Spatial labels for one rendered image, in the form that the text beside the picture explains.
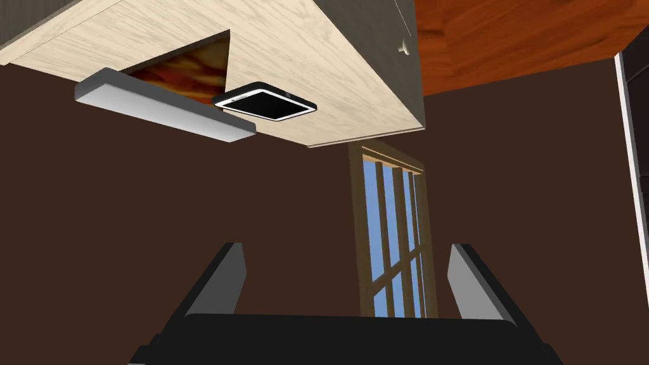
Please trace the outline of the wooden framed window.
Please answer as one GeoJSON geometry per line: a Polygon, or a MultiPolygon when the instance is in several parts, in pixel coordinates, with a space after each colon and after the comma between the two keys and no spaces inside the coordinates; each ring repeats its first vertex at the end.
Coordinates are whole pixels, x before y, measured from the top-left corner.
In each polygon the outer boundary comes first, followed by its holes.
{"type": "Polygon", "coordinates": [[[437,317],[424,164],[370,139],[349,157],[361,314],[437,317]]]}

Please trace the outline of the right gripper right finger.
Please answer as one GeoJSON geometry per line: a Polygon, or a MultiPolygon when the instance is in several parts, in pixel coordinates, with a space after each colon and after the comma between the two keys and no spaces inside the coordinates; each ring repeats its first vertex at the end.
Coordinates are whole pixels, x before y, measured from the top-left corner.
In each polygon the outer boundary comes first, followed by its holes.
{"type": "Polygon", "coordinates": [[[462,319],[516,323],[511,297],[470,245],[452,245],[447,280],[462,319]]]}

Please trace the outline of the grey flat keyboard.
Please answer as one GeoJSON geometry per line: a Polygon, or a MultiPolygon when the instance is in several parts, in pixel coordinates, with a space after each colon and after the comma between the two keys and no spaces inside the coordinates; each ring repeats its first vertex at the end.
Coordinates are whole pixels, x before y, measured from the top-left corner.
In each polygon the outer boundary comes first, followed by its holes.
{"type": "Polygon", "coordinates": [[[254,123],[180,94],[103,68],[75,85],[77,102],[175,129],[233,142],[253,136],[254,123]]]}

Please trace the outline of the light wood desk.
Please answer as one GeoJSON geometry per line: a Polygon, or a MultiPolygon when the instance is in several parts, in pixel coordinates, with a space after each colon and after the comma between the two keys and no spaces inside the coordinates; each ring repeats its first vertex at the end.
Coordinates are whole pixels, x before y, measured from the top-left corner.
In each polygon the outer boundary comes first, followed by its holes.
{"type": "Polygon", "coordinates": [[[80,81],[229,32],[226,88],[317,105],[258,131],[309,147],[425,128],[414,0],[0,0],[0,64],[80,81]]]}

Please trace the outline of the black smartphone with white rim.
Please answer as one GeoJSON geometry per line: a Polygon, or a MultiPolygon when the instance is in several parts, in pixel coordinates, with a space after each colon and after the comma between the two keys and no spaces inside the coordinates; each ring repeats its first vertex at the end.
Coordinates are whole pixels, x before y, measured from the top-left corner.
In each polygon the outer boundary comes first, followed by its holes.
{"type": "Polygon", "coordinates": [[[252,82],[212,98],[212,104],[255,118],[282,121],[315,112],[317,104],[265,82],[252,82]]]}

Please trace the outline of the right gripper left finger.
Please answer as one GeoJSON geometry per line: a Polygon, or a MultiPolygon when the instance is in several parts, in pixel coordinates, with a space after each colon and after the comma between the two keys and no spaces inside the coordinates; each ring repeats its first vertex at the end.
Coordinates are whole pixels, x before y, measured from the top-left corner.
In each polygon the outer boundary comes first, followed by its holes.
{"type": "Polygon", "coordinates": [[[225,243],[172,315],[232,314],[247,276],[241,243],[225,243]]]}

